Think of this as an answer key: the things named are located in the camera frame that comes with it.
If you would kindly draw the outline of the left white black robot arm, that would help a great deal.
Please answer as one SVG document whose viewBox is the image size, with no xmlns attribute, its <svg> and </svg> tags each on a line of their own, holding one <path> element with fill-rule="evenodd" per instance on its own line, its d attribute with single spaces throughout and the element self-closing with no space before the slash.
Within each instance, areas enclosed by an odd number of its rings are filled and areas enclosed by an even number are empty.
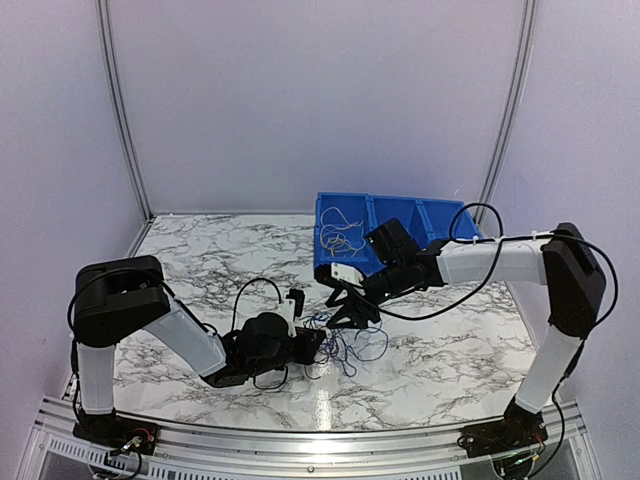
<svg viewBox="0 0 640 480">
<path fill-rule="evenodd" d="M 72 333 L 72 371 L 79 381 L 86 426 L 106 445 L 125 438 L 113 392 L 118 343 L 145 331 L 178 355 L 213 388 L 241 386 L 291 364 L 310 366 L 326 334 L 297 325 L 304 294 L 278 297 L 274 312 L 262 312 L 225 335 L 201 322 L 164 279 L 153 256 L 92 264 L 76 275 L 67 310 Z"/>
</svg>

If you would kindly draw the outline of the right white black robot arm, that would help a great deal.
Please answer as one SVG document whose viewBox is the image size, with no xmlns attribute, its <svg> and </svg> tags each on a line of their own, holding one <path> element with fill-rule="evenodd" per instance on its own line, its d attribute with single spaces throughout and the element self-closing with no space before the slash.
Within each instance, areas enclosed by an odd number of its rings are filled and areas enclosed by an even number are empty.
<svg viewBox="0 0 640 480">
<path fill-rule="evenodd" d="M 332 290 L 327 306 L 337 307 L 330 327 L 348 319 L 355 329 L 378 322 L 383 303 L 418 290 L 474 282 L 521 282 L 546 287 L 550 315 L 545 340 L 495 430 L 506 448 L 534 431 L 534 418 L 579 360 L 591 332 L 604 319 L 600 308 L 606 275 L 603 253 L 572 223 L 551 231 L 485 239 L 451 236 L 420 247 L 397 219 L 372 231 L 367 240 L 382 269 L 367 275 L 341 262 L 319 264 L 315 280 Z"/>
</svg>

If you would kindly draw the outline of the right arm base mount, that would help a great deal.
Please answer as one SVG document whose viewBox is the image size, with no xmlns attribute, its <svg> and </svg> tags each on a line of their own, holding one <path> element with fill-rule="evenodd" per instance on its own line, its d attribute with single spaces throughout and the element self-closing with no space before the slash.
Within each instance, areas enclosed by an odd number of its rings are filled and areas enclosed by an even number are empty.
<svg viewBox="0 0 640 480">
<path fill-rule="evenodd" d="M 547 439 L 548 433 L 541 419 L 503 418 L 463 427 L 457 445 L 468 458 L 476 458 L 542 445 Z"/>
</svg>

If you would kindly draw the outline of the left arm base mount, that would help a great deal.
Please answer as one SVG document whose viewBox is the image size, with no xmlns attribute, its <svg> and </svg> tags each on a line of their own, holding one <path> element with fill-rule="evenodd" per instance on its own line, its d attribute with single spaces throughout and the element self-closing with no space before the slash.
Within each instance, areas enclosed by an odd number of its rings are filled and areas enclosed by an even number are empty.
<svg viewBox="0 0 640 480">
<path fill-rule="evenodd" d="M 122 450 L 129 445 L 142 455 L 151 455 L 156 447 L 159 425 L 122 417 L 115 412 L 105 415 L 80 415 L 73 428 L 76 438 Z"/>
</svg>

